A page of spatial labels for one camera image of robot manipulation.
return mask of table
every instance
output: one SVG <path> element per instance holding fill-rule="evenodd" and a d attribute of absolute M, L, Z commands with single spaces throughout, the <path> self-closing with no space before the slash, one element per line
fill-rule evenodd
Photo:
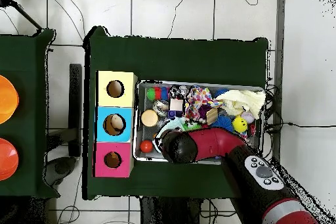
<path fill-rule="evenodd" d="M 95 26 L 84 40 L 85 100 L 83 126 L 83 197 L 166 196 L 237 197 L 220 166 L 140 162 L 130 178 L 92 177 L 95 72 L 134 72 L 138 79 L 265 87 L 268 41 L 109 37 Z"/>
<path fill-rule="evenodd" d="M 20 102 L 12 118 L 0 125 L 0 137 L 17 149 L 15 174 L 0 181 L 1 196 L 58 197 L 43 181 L 46 152 L 45 56 L 54 37 L 43 30 L 32 37 L 0 35 L 0 74 L 15 86 Z"/>

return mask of round hole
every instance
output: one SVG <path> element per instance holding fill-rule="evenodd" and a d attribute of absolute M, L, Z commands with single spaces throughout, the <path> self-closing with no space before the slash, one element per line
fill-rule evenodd
<path fill-rule="evenodd" d="M 109 135 L 120 135 L 126 128 L 126 121 L 119 114 L 111 114 L 105 118 L 103 128 Z"/>
<path fill-rule="evenodd" d="M 123 95 L 124 87 L 119 80 L 113 80 L 107 85 L 106 91 L 110 97 L 118 98 Z"/>
<path fill-rule="evenodd" d="M 117 152 L 109 152 L 104 157 L 104 163 L 109 168 L 118 168 L 121 163 L 121 156 Z"/>

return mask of gray bin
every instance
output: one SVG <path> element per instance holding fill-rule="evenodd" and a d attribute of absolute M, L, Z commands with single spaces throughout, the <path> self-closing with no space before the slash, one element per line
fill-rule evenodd
<path fill-rule="evenodd" d="M 263 91 L 263 88 L 260 87 L 250 87 L 250 86 L 233 86 L 233 85 L 217 85 L 217 84 L 204 84 L 204 83 L 187 83 L 187 82 L 170 82 L 170 81 L 155 81 L 155 83 L 149 83 L 152 81 L 138 81 L 136 84 L 136 93 L 138 98 L 138 108 L 135 110 L 135 127 L 133 131 L 133 156 L 137 160 L 141 161 L 151 161 L 151 162 L 167 162 L 160 152 L 157 152 L 155 148 L 149 153 L 144 153 L 140 151 L 140 144 L 143 140 L 153 141 L 153 136 L 155 133 L 158 133 L 160 130 L 159 126 L 146 127 L 141 123 L 140 117 L 141 114 L 147 110 L 152 109 L 153 102 L 150 101 L 146 94 L 147 90 L 152 87 L 166 87 L 170 88 L 172 85 L 185 85 L 187 88 L 190 86 L 197 85 L 201 88 L 208 88 L 212 95 L 215 91 L 219 89 L 229 89 L 229 90 L 249 90 L 253 92 Z M 256 134 L 251 139 L 251 146 L 254 149 L 263 150 L 263 122 L 264 122 L 264 108 L 262 108 L 259 119 L 256 121 Z M 215 158 L 208 158 L 206 160 L 199 161 L 201 164 L 220 164 L 219 160 Z"/>

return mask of blue box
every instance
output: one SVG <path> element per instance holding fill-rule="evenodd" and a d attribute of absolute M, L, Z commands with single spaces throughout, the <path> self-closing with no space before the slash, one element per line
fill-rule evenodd
<path fill-rule="evenodd" d="M 112 114 L 120 115 L 126 126 L 119 135 L 109 135 L 103 128 L 104 120 Z M 133 108 L 122 107 L 98 107 L 97 142 L 129 142 L 133 129 Z"/>

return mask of shape sorter box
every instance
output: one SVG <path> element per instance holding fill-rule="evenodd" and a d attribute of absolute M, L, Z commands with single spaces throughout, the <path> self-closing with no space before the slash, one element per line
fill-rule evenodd
<path fill-rule="evenodd" d="M 110 168 L 105 163 L 106 155 L 111 152 L 116 153 L 121 159 L 120 165 L 116 168 Z M 133 161 L 131 143 L 97 142 L 94 176 L 127 178 L 132 171 Z"/>
<path fill-rule="evenodd" d="M 97 71 L 98 75 L 98 105 L 111 107 L 134 107 L 135 85 L 137 77 L 132 72 Z M 112 89 L 121 89 L 120 93 L 109 93 Z"/>
<path fill-rule="evenodd" d="M 119 135 L 110 135 L 105 132 L 104 121 L 112 114 L 119 115 L 123 119 L 124 129 Z M 124 142 L 130 143 L 133 134 L 134 108 L 122 107 L 98 107 L 97 142 Z"/>

